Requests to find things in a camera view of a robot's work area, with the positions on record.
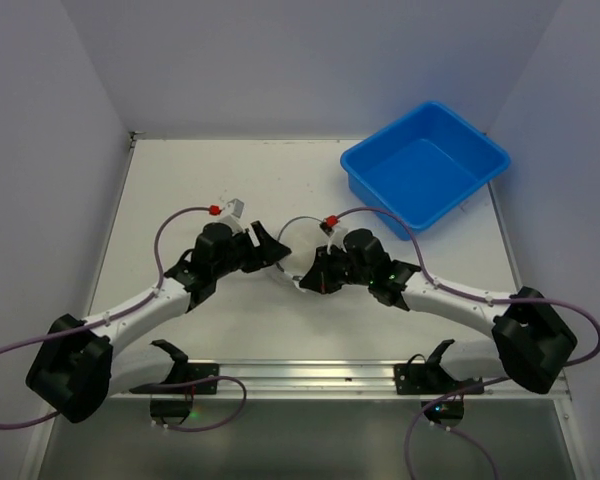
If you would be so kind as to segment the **white mesh laundry bag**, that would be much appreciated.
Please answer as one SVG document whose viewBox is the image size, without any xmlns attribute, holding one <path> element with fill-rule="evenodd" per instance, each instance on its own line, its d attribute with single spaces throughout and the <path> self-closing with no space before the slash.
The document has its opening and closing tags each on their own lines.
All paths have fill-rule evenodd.
<svg viewBox="0 0 600 480">
<path fill-rule="evenodd" d="M 322 220 L 301 215 L 288 220 L 279 230 L 276 239 L 291 249 L 291 254 L 276 262 L 269 276 L 281 284 L 295 287 L 311 268 L 317 247 L 327 243 L 328 236 L 320 228 Z"/>
</svg>

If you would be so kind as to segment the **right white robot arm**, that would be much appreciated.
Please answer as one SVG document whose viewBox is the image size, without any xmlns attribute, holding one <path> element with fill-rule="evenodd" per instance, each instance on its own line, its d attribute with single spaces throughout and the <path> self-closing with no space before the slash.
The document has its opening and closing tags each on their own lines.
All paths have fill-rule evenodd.
<svg viewBox="0 0 600 480">
<path fill-rule="evenodd" d="M 545 394 L 577 345 L 574 333 L 536 290 L 463 292 L 429 278 L 414 264 L 393 259 L 367 229 L 347 233 L 341 246 L 320 246 L 299 286 L 327 295 L 364 286 L 381 304 L 436 315 L 482 334 L 479 341 L 439 345 L 427 363 L 445 379 L 464 382 L 507 376 Z"/>
</svg>

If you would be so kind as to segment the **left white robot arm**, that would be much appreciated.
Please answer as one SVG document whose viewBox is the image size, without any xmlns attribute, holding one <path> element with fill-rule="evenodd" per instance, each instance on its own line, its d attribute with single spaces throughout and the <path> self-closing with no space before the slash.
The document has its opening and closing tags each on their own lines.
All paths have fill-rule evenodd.
<svg viewBox="0 0 600 480">
<path fill-rule="evenodd" d="M 154 340 L 135 354 L 128 347 L 198 307 L 215 293 L 219 279 L 270 267 L 290 253 L 260 222 L 248 230 L 209 223 L 145 293 L 99 315 L 55 320 L 25 383 L 72 423 L 86 420 L 106 398 L 123 391 L 185 389 L 193 378 L 183 351 L 166 340 Z"/>
</svg>

